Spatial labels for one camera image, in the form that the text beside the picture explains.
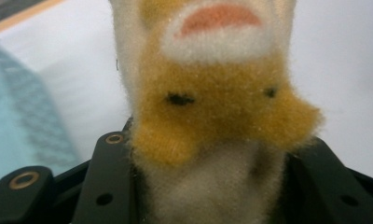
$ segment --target yellow fur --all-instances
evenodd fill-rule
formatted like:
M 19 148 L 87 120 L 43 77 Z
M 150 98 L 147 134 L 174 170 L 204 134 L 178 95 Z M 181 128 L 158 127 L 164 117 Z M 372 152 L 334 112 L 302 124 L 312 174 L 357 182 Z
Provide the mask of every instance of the yellow fur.
M 291 87 L 280 48 L 243 63 L 180 64 L 160 53 L 159 40 L 169 14 L 187 0 L 143 0 L 150 29 L 139 62 L 132 145 L 147 161 L 181 165 L 200 148 L 222 141 L 260 141 L 281 150 L 305 144 L 320 121 L 317 108 Z M 266 91 L 276 90 L 270 98 Z M 170 93 L 195 102 L 172 105 Z

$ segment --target plush toy mouth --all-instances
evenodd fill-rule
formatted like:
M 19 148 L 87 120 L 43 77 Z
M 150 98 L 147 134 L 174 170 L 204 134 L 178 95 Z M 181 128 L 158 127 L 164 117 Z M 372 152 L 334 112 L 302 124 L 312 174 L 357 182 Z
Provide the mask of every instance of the plush toy mouth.
M 227 26 L 259 26 L 260 19 L 248 8 L 231 5 L 217 4 L 203 7 L 193 12 L 184 20 L 184 24 L 177 37 L 185 37 L 199 32 L 209 32 Z
M 244 63 L 268 55 L 274 35 L 266 17 L 245 5 L 204 1 L 169 19 L 160 51 L 178 63 Z

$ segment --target fuzzy fabric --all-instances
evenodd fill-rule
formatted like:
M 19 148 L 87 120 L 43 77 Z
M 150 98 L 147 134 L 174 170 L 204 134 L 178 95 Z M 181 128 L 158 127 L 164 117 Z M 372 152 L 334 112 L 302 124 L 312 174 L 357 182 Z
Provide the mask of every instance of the fuzzy fabric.
M 295 0 L 110 0 L 152 223 L 263 223 L 319 109 L 289 82 Z

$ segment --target black bracket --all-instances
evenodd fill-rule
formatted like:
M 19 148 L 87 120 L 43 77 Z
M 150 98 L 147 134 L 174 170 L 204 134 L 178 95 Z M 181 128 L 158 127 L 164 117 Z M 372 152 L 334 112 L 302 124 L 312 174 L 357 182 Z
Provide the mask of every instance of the black bracket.
M 0 224 L 145 223 L 129 126 L 103 135 L 90 161 L 62 175 L 32 166 L 3 177 Z M 285 223 L 373 224 L 373 179 L 344 167 L 322 140 L 289 155 L 285 176 L 278 209 Z

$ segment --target blue patterned fabric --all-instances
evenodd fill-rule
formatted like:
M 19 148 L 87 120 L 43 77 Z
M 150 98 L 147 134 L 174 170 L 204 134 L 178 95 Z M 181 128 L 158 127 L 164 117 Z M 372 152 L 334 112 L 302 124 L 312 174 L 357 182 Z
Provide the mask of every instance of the blue patterned fabric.
M 58 175 L 79 163 L 44 83 L 0 49 L 0 178 L 28 165 Z

